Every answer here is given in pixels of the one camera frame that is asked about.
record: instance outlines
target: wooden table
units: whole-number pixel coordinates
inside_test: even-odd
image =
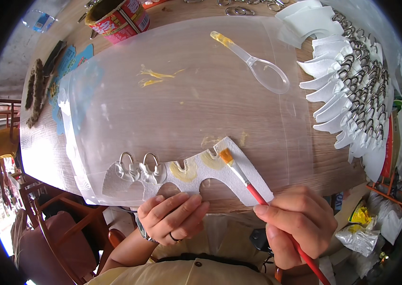
[[[67,45],[74,45],[78,52],[92,43],[94,54],[112,45],[100,35],[90,41],[91,29],[83,23],[77,23],[77,20],[85,11],[85,3],[86,0],[73,0],[61,11],[58,15],[58,21],[54,23],[47,33],[40,37],[36,50],[32,55],[31,63],[37,58],[45,62],[59,40],[66,41]],[[255,10],[256,15],[275,15],[275,12],[262,3],[250,7]],[[194,4],[187,4],[182,0],[171,0],[147,9],[147,13],[151,18],[150,28],[156,28],[183,20],[225,15],[224,10],[225,7],[218,6],[215,0],[205,0],[202,3]],[[296,49],[297,59],[299,61],[312,59],[312,51],[310,40],[306,40],[302,45],[302,49]],[[26,83],[29,79],[30,69],[31,66],[25,78]],[[312,77],[301,71],[300,81],[308,80],[312,80]],[[22,94],[23,102],[25,102],[26,95],[27,84],[25,84]],[[313,111],[316,111],[322,105],[322,102],[309,102],[311,125],[316,123],[312,117]],[[32,129],[26,126],[29,116],[29,111],[21,111],[20,139],[25,171],[42,182],[80,195],[74,180],[70,160],[66,154],[66,139],[64,135],[56,134],[56,123],[52,119],[51,106],[49,104],[45,105],[38,123]],[[365,173],[359,162],[356,161],[353,164],[347,162],[348,150],[336,151],[334,149],[335,135],[311,129],[311,137],[314,174],[303,181],[305,185],[314,189],[320,195],[327,196],[347,190],[365,181]],[[170,195],[175,191],[177,190],[168,187],[164,189],[163,193]],[[233,195],[227,199],[216,199],[216,193],[201,190],[201,194],[203,199],[211,202],[211,213],[240,212],[251,209],[250,207],[245,207]]]

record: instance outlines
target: hand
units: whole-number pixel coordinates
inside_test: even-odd
[[[305,263],[287,233],[316,259],[328,248],[337,228],[328,202],[305,186],[286,189],[275,195],[270,206],[256,205],[254,211],[267,223],[266,235],[275,265],[284,270]]]
[[[148,199],[139,207],[138,216],[151,238],[170,245],[176,243],[170,233],[175,239],[184,239],[202,231],[202,219],[208,210],[209,202],[201,203],[201,195],[189,198],[182,192],[166,200],[162,195]]]

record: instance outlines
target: paintbrush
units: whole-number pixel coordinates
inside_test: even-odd
[[[236,174],[237,177],[244,183],[245,187],[250,191],[250,193],[255,197],[256,201],[261,205],[268,205],[266,201],[261,197],[260,193],[255,189],[255,187],[250,183],[248,178],[242,172],[241,168],[239,167],[238,163],[234,161],[233,157],[228,148],[224,149],[220,152],[220,157],[223,161],[231,168],[231,170]]]
[[[247,179],[247,176],[245,176],[245,174],[242,172],[238,163],[234,161],[229,149],[228,148],[224,149],[223,151],[220,152],[219,155],[221,159],[223,159],[223,161],[228,165],[228,167],[234,172],[234,174],[236,174],[236,176],[239,177],[239,179],[244,183],[245,187],[247,187],[250,193],[255,197],[256,201],[260,205],[269,206],[267,202],[263,199],[263,197],[261,197],[260,193],[258,193],[255,187],[253,187],[253,185]],[[292,235],[290,235],[289,233],[287,234],[289,239],[293,243],[293,246],[295,247],[296,251],[302,257],[302,259],[304,259],[304,261],[312,269],[312,271],[317,275],[318,279],[320,279],[320,281],[324,285],[330,285],[328,279],[323,275],[323,272],[320,271],[318,266],[315,264],[314,260],[301,249],[301,246]]]

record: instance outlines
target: plastic spoon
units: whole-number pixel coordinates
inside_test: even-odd
[[[251,56],[248,52],[236,45],[224,35],[212,31],[211,37],[217,40],[233,53],[240,57],[250,67],[255,78],[268,90],[276,94],[284,94],[289,89],[289,80],[285,73],[275,64],[257,57]]]

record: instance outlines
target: wristwatch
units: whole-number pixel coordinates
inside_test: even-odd
[[[141,221],[139,220],[138,217],[136,217],[136,225],[138,226],[139,232],[141,233],[141,236],[145,239],[147,239],[148,241],[151,242],[156,242],[158,243],[156,240],[154,240],[153,238],[151,238],[150,236],[148,236],[147,232],[144,229],[144,226],[141,224]]]

